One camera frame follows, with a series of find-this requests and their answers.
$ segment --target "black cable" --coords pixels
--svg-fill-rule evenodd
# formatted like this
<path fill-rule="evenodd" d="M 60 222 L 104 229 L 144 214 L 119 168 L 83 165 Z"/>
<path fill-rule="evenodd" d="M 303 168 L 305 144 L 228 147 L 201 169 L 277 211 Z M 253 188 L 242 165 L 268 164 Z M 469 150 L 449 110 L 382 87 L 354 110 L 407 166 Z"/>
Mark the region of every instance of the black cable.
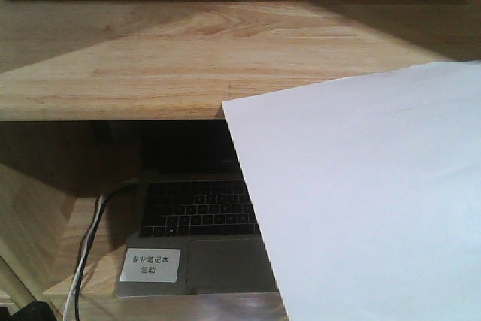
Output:
<path fill-rule="evenodd" d="M 99 205 L 100 211 L 98 213 L 98 218 L 95 222 L 95 225 L 93 225 L 92 234 L 90 235 L 90 237 L 88 239 L 85 240 L 85 242 L 86 242 L 85 257 L 83 258 L 83 262 L 78 265 L 78 267 L 80 268 L 80 273 L 79 273 L 79 277 L 77 279 L 77 283 L 75 284 L 75 301 L 74 301 L 76 321 L 80 321 L 79 300 L 80 300 L 80 289 L 82 287 L 83 272 L 85 271 L 85 266 L 86 266 L 86 263 L 87 263 L 87 259 L 89 258 L 90 249 L 92 248 L 93 241 L 95 240 L 95 235 L 97 234 L 98 225 L 100 224 L 101 218 L 104 215 L 105 208 L 107 207 L 107 203 L 109 202 L 109 200 L 112 197 L 114 197 L 118 193 L 121 193 L 121 192 L 123 192 L 127 189 L 130 189 L 130 188 L 135 188 L 136 186 L 137 186 L 136 183 L 131 183 L 131 184 L 127 184 L 125 186 L 122 186 L 119 189 L 116 189 L 115 191 L 113 191 L 110 195 L 108 195 L 105 198 L 105 200 L 102 204 Z"/>

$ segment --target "laptop touchpad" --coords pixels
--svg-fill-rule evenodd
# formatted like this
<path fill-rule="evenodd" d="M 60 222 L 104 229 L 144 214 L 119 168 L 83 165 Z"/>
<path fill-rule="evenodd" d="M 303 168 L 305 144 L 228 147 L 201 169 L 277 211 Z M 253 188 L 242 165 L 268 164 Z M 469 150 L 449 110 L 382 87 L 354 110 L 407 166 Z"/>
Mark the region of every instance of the laptop touchpad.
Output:
<path fill-rule="evenodd" d="M 261 238 L 191 241 L 187 287 L 194 293 L 276 290 Z"/>

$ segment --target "cable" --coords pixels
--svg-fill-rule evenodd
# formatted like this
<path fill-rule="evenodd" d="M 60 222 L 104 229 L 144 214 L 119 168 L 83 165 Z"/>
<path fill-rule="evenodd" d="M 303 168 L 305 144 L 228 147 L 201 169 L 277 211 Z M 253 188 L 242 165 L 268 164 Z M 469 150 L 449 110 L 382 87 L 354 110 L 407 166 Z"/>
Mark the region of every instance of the cable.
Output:
<path fill-rule="evenodd" d="M 92 248 L 95 235 L 97 233 L 98 225 L 100 224 L 101 218 L 104 214 L 105 208 L 107 207 L 108 201 L 114 197 L 116 194 L 123 192 L 126 189 L 133 188 L 137 186 L 136 180 L 128 180 L 122 183 L 114 191 L 105 193 L 98 198 L 95 207 L 95 216 L 93 217 L 90 227 L 87 229 L 86 234 L 83 239 L 83 244 L 80 249 L 80 261 L 78 262 L 77 270 L 75 271 L 74 278 L 72 280 L 71 288 L 68 292 L 67 300 L 65 302 L 63 321 L 68 321 L 68 315 L 70 313 L 71 299 L 74 295 L 74 309 L 75 309 L 75 319 L 80 321 L 79 312 L 79 299 L 80 299 L 80 289 L 82 286 L 83 272 L 85 271 L 85 266 L 87 259 L 89 257 L 90 249 Z"/>

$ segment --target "laptop keyboard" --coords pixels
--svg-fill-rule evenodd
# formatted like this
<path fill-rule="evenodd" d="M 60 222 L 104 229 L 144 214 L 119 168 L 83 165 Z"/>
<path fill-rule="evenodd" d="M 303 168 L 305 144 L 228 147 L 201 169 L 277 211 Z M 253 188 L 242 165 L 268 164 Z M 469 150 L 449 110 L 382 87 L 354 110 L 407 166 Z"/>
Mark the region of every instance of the laptop keyboard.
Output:
<path fill-rule="evenodd" d="M 141 237 L 260 234 L 242 180 L 150 183 Z"/>

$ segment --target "white paper sheet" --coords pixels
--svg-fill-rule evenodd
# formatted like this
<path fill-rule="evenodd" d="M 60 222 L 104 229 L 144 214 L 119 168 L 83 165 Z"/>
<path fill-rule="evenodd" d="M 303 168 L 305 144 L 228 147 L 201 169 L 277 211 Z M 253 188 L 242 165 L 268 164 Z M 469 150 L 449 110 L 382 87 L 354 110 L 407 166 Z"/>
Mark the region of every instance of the white paper sheet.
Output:
<path fill-rule="evenodd" d="M 481 63 L 223 108 L 291 321 L 481 319 Z"/>

